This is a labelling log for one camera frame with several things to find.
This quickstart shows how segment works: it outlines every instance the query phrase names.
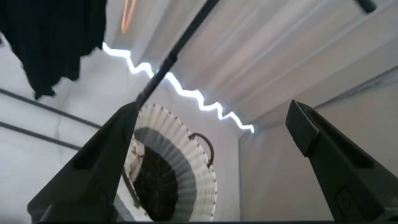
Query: corrugated metal sheet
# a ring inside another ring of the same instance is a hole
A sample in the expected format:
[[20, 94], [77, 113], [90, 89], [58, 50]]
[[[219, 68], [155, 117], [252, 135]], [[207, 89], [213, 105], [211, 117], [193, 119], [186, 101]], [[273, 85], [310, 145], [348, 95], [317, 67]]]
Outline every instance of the corrugated metal sheet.
[[[156, 70], [204, 2], [137, 0], [129, 32], [118, 28], [108, 45]], [[235, 111], [243, 123], [266, 125], [265, 114], [396, 41], [398, 2], [374, 2], [377, 10], [365, 15], [348, 0], [221, 0], [172, 72], [182, 88], [200, 90], [206, 105], [219, 101], [224, 115]], [[337, 85], [319, 100], [360, 82]]]

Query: orange hanger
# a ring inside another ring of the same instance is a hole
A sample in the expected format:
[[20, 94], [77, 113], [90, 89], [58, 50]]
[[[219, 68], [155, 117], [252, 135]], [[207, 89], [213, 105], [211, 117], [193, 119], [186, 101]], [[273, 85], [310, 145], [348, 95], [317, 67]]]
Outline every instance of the orange hanger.
[[126, 34], [127, 31], [129, 30], [130, 22], [132, 19], [132, 12], [134, 11], [134, 6], [136, 5], [136, 0], [132, 0], [132, 3], [130, 5], [129, 9], [129, 15], [127, 16], [126, 20], [126, 13], [127, 13], [127, 7], [129, 5], [129, 0], [126, 0], [124, 3], [124, 12], [123, 12], [123, 18], [122, 18], [122, 34]]

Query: basket handle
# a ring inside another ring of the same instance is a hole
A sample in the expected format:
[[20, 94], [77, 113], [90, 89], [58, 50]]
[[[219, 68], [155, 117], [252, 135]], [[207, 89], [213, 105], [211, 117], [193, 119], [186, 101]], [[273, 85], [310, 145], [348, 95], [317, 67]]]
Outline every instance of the basket handle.
[[200, 133], [192, 133], [191, 135], [188, 136], [189, 139], [194, 139], [195, 136], [199, 136], [201, 137], [203, 140], [205, 140], [205, 142], [207, 143], [207, 145], [209, 146], [210, 149], [210, 161], [209, 163], [207, 163], [207, 168], [209, 168], [211, 165], [213, 165], [213, 161], [214, 161], [214, 149], [213, 149], [213, 145], [211, 144], [210, 140], [208, 138], [206, 138], [206, 136], [200, 134]]

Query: dark clothing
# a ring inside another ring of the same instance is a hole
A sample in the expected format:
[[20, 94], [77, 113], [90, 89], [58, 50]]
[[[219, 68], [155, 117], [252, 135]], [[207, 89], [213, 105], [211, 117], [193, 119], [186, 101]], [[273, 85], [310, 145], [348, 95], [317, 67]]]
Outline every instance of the dark clothing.
[[61, 77], [79, 79], [80, 57], [102, 49], [106, 0], [0, 0], [0, 32], [23, 64], [36, 100]]

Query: white basket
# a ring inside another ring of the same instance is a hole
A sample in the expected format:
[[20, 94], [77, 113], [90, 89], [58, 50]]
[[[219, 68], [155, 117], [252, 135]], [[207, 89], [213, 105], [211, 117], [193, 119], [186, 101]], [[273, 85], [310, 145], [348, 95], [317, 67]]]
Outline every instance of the white basket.
[[195, 136], [203, 137], [210, 144], [201, 134], [192, 134], [174, 114], [160, 105], [145, 105], [138, 114], [124, 168], [129, 180], [134, 182], [142, 156], [145, 157], [143, 145], [160, 154], [172, 167], [178, 183], [178, 201], [171, 221], [213, 219], [217, 198], [213, 158], [209, 160]]

